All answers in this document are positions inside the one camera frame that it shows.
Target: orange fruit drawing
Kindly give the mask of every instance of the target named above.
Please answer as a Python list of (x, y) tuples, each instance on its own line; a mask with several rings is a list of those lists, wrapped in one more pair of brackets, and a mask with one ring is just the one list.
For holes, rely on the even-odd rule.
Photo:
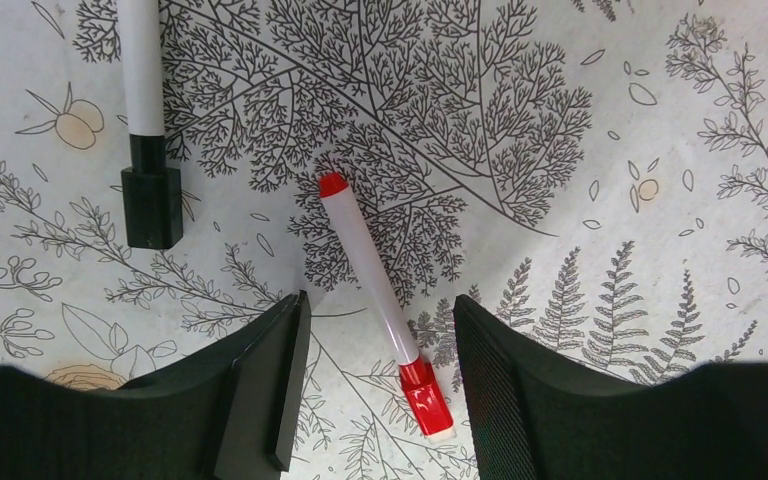
[(55, 107), (48, 100), (27, 90), (46, 110), (54, 114), (54, 118), (39, 125), (28, 127), (16, 132), (19, 135), (39, 135), (54, 130), (57, 136), (70, 147), (86, 150), (96, 142), (96, 133), (104, 129), (104, 115), (90, 101), (72, 99), (72, 83), (68, 84), (66, 100), (63, 108)]

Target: red marker cap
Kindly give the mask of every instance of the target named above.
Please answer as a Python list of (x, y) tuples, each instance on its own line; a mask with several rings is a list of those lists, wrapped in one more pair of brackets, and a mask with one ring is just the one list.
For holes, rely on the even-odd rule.
[(319, 179), (319, 198), (336, 195), (349, 188), (349, 184), (337, 172), (331, 172)]
[(437, 384), (434, 367), (420, 356), (410, 365), (399, 365), (399, 373), (402, 391), (422, 434), (426, 437), (442, 436), (441, 440), (453, 436), (455, 422)]

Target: black marker cap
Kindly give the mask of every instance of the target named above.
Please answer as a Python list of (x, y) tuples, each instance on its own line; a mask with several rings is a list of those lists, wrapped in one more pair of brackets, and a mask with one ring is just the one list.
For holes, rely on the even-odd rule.
[(181, 171), (166, 166), (163, 137), (130, 135), (131, 163), (122, 170), (128, 246), (172, 248), (184, 236)]

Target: red marker tip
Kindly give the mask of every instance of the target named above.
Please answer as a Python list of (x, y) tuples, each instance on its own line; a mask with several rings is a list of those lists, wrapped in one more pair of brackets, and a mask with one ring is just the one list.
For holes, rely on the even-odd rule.
[(336, 195), (349, 188), (346, 179), (338, 172), (331, 172), (319, 179), (319, 198)]

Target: fruit illustration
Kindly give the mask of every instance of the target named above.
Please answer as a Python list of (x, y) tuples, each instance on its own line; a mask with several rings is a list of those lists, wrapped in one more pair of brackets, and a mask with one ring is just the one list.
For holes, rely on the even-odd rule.
[[(658, 163), (661, 161), (660, 157), (656, 158), (649, 167), (646, 168), (646, 173), (652, 173), (658, 168)], [(647, 178), (641, 181), (641, 172), (637, 168), (634, 162), (628, 161), (628, 173), (634, 180), (634, 183), (629, 190), (629, 198), (631, 199), (631, 207), (634, 208), (635, 213), (640, 213), (640, 201), (651, 202), (655, 199), (658, 193), (661, 191), (661, 184), (654, 178)]]
[(34, 100), (55, 115), (51, 120), (16, 132), (19, 135), (39, 135), (54, 130), (66, 145), (86, 150), (95, 145), (96, 134), (104, 129), (104, 115), (98, 107), (87, 100), (72, 99), (72, 83), (66, 87), (66, 100), (63, 108), (58, 109), (48, 100), (26, 90)]

